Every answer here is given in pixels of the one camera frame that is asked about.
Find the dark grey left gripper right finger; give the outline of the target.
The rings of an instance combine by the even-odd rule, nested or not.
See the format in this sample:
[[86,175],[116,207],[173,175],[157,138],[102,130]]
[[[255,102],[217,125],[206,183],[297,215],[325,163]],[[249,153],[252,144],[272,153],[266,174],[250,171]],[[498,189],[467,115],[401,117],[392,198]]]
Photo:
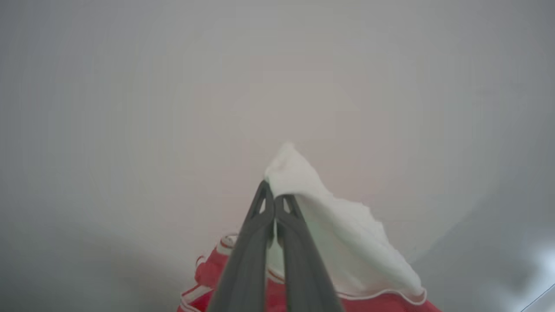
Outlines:
[[294,195],[275,199],[277,237],[283,249],[287,309],[343,312],[324,262]]

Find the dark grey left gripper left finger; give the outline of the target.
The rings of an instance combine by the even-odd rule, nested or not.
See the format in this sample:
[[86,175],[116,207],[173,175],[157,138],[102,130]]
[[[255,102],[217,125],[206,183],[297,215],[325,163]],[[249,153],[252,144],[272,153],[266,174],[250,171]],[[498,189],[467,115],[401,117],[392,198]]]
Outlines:
[[274,196],[263,180],[210,299],[209,312],[265,311],[266,253],[274,238],[274,223]]

